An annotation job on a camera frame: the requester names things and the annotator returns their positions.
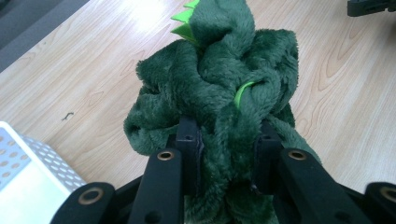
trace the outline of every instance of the green fur fabric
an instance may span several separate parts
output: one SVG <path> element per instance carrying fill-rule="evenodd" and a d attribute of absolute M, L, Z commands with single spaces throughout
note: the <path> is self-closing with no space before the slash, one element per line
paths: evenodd
<path fill-rule="evenodd" d="M 315 152 L 294 130 L 295 34 L 255 31 L 244 0 L 201 0 L 189 21 L 199 47 L 178 40 L 138 64 L 143 87 L 124 131 L 138 153 L 164 148 L 182 115 L 195 118 L 205 144 L 202 195 L 185 197 L 188 223 L 277 223 L 270 196 L 250 190 L 253 143 L 266 119 L 284 147 Z M 248 82 L 239 108 L 234 97 Z"/>

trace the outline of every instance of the wooden table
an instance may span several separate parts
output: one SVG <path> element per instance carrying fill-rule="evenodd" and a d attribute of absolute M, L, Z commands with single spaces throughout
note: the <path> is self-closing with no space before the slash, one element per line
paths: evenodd
<path fill-rule="evenodd" d="M 178 39 L 177 0 L 91 0 L 0 74 L 0 119 L 51 145 L 87 182 L 119 188 L 147 158 L 122 123 L 135 65 Z M 396 13 L 347 16 L 346 0 L 253 1 L 256 28 L 290 29 L 300 48 L 297 130 L 336 181 L 396 183 Z"/>

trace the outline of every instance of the dinosaur costume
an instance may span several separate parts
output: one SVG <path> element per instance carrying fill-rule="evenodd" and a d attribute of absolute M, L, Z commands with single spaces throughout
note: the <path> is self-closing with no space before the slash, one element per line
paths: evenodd
<path fill-rule="evenodd" d="M 165 147 L 182 115 L 193 117 L 205 144 L 204 186 L 201 195 L 185 197 L 186 222 L 277 223 L 272 198 L 250 190 L 262 120 L 274 127 L 283 147 L 316 156 L 294 130 L 289 104 L 298 81 L 295 35 L 255 31 L 244 0 L 201 0 L 186 7 L 188 20 L 175 33 L 187 40 L 138 64 L 143 87 L 124 131 L 134 150 L 150 155 Z"/>

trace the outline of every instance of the black metal arm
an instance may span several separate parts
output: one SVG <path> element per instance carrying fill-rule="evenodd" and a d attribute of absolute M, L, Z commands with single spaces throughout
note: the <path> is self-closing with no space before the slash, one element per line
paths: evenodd
<path fill-rule="evenodd" d="M 388 9 L 389 12 L 396 11 L 395 0 L 349 0 L 347 2 L 347 15 L 359 17 Z"/>
<path fill-rule="evenodd" d="M 195 121 L 182 118 L 177 135 L 149 157 L 141 177 L 117 190 L 107 183 L 77 189 L 51 223 L 183 223 L 183 195 L 199 195 L 202 189 L 203 149 Z M 251 189 L 274 195 L 281 224 L 396 223 L 395 185 L 373 183 L 364 195 L 345 188 L 311 154 L 283 148 L 266 121 L 254 151 Z"/>

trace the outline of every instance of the stuffed dinosaur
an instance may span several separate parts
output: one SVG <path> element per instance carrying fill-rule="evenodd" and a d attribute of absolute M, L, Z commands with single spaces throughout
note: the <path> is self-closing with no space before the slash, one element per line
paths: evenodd
<path fill-rule="evenodd" d="M 289 100 L 297 88 L 295 34 L 255 31 L 244 0 L 201 0 L 174 19 L 177 40 L 139 62 L 143 81 L 124 122 L 135 151 L 164 148 L 181 116 L 200 126 L 203 193 L 185 197 L 187 223 L 277 223 L 270 196 L 250 190 L 253 144 L 262 120 L 283 147 L 318 156 L 294 130 Z"/>

